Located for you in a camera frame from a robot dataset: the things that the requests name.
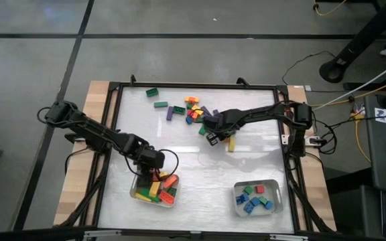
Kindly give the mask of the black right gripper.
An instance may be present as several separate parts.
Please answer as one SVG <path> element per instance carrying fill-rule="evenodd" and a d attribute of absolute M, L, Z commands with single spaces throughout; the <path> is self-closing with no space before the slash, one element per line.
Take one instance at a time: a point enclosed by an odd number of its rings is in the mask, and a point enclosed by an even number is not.
<path fill-rule="evenodd" d="M 209 132 L 206 140 L 214 146 L 235 134 L 244 125 L 242 121 L 244 116 L 242 112 L 221 112 L 216 116 L 205 116 L 203 125 Z"/>

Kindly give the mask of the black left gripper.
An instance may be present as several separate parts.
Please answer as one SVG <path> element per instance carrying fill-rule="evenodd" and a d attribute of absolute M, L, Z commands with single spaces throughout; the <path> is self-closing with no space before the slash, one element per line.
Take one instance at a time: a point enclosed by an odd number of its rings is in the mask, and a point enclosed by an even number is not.
<path fill-rule="evenodd" d="M 161 181 L 160 169 L 164 165 L 165 155 L 150 146 L 140 146 L 133 155 L 133 164 L 137 166 L 137 187 L 150 187 L 153 182 Z"/>

